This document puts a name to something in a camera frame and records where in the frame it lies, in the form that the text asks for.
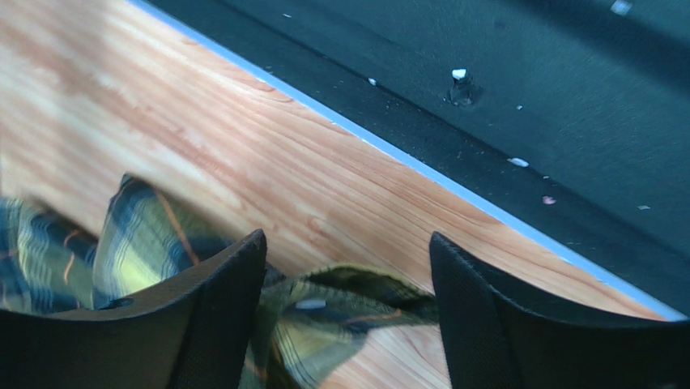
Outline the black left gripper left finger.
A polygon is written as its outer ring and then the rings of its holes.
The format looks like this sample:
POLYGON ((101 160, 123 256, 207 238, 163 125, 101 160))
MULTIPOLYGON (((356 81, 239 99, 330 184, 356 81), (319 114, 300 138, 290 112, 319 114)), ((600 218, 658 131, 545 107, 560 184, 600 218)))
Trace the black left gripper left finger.
POLYGON ((255 230, 98 310, 1 313, 4 388, 235 388, 262 288, 255 230))

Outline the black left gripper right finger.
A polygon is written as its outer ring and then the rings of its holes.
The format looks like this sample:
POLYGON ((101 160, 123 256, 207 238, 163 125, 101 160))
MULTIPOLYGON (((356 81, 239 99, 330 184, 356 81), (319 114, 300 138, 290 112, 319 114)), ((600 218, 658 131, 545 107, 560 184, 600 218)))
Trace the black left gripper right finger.
POLYGON ((429 242, 454 388, 689 385, 689 323, 616 314, 520 280, 441 233, 429 242))

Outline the yellow black plaid shirt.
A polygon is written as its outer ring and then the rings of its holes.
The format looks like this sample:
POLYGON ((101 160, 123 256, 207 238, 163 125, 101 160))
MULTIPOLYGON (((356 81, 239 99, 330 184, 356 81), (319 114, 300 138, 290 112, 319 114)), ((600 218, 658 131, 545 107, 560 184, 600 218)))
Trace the yellow black plaid shirt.
MULTIPOLYGON (((124 176, 99 237, 43 204, 1 200, 1 313, 98 310, 240 240, 162 190, 124 176)), ((435 297, 370 267, 287 277, 267 261, 235 388, 316 388, 382 327, 432 325, 435 297)))

